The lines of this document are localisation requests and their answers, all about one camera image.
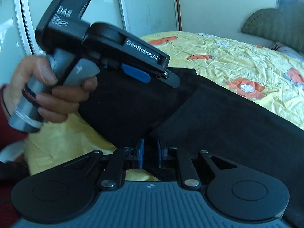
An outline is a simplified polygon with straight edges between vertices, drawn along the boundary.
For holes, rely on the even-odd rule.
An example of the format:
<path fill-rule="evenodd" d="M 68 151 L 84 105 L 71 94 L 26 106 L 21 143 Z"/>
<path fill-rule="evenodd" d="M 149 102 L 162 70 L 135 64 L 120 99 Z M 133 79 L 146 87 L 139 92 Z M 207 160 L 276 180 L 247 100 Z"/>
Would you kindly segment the red sleeve forearm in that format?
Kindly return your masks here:
<path fill-rule="evenodd" d="M 8 109 L 4 100 L 7 85 L 1 87 L 1 227 L 10 227 L 18 220 L 12 205 L 11 191 L 16 183 L 29 176 L 26 164 L 20 159 L 21 153 L 12 153 L 12 144 L 27 138 L 8 125 Z"/>

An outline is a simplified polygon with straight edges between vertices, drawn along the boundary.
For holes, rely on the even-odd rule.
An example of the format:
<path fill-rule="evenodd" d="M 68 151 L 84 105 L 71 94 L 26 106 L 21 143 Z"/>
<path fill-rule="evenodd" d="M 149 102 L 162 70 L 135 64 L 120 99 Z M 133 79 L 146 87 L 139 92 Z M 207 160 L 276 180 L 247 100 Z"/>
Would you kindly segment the left hand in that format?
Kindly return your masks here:
<path fill-rule="evenodd" d="M 30 77 L 53 89 L 51 94 L 38 94 L 36 100 L 39 114 L 51 123 L 64 122 L 69 114 L 78 110 L 79 104 L 86 101 L 97 87 L 97 78 L 86 79 L 81 86 L 54 86 L 57 78 L 50 68 L 47 58 L 26 56 L 23 58 L 11 78 L 10 84 L 2 90 L 1 106 L 6 117 L 12 115 L 22 96 L 22 89 Z"/>

